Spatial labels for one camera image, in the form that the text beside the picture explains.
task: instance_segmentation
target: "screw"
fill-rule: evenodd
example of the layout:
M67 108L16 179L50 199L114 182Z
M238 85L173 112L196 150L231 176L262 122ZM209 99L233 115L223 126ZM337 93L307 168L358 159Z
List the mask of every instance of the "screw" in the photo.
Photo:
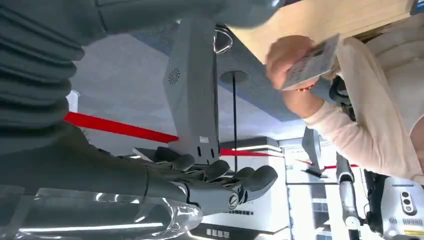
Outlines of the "screw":
M230 209L235 209L239 205L239 196L236 193L231 193L228 200L228 207Z

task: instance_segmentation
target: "card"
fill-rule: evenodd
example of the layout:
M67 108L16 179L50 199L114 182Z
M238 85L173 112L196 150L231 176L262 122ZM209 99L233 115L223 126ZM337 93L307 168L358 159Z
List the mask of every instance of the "card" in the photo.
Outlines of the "card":
M336 34L307 52L288 70L281 90L296 89L296 85L328 73L334 64L339 39L340 34Z

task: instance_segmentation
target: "white sweater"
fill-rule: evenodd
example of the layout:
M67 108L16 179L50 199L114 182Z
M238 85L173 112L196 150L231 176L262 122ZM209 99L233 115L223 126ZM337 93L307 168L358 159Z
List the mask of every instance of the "white sweater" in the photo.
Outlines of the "white sweater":
M337 50L353 122L325 103L305 120L351 164L424 184L410 134L424 115L424 28L385 33L365 46L349 38Z

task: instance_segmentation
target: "bracelet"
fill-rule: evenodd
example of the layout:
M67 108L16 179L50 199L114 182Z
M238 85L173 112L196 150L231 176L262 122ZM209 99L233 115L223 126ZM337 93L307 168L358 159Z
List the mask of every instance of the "bracelet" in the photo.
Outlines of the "bracelet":
M316 85L316 84L317 84L317 83L314 83L314 84L312 84L312 85L310 85L310 86L308 86L308 87L304 87L304 88L296 89L296 91L299 91L299 92L309 91L309 90L313 89L313 88L315 87L315 85Z

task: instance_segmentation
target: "speaker grille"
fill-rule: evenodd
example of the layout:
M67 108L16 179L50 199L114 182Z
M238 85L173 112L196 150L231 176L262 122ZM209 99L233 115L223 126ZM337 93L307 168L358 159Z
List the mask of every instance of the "speaker grille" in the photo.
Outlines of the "speaker grille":
M393 224L393 225L398 224L398 220L394 217L389 218L388 221L390 222L390 224Z
M402 219L403 225L408 226L417 226L422 227L423 226L423 220L419 218L404 218Z

